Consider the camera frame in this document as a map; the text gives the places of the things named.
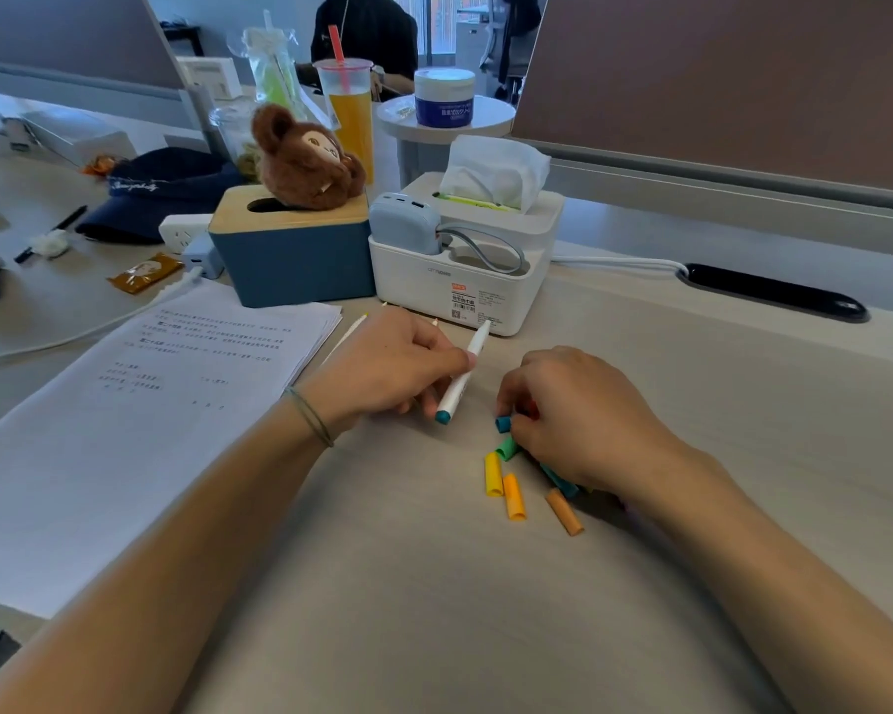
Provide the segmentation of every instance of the person's right hand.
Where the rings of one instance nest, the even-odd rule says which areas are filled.
[[[658,420],[621,371],[576,348],[526,353],[503,378],[497,415],[530,398],[540,419],[513,415],[516,443],[564,479],[632,503],[650,502],[682,468],[710,461]]]

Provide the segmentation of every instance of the tissue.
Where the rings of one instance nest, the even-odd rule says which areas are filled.
[[[528,212],[549,175],[551,158],[524,142],[460,135],[449,149],[441,195]]]

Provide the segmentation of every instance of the baseball cap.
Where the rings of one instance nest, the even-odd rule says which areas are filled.
[[[86,238],[152,245],[167,215],[213,213],[225,191],[245,182],[218,155],[162,147],[119,163],[109,175],[109,200],[76,227]]]

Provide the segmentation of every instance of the black t-shirt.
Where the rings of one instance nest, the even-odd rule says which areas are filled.
[[[344,22],[347,0],[324,0],[314,19],[311,61],[334,58],[327,27]],[[417,23],[393,0],[350,0],[341,38],[345,57],[379,64],[385,73],[413,80],[417,71]],[[388,90],[383,98],[392,97]]]

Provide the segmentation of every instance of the brown stuffed animal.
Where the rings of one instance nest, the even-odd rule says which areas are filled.
[[[261,181],[279,203],[333,210],[364,192],[364,166],[325,127],[264,105],[255,111],[251,134],[262,149]]]

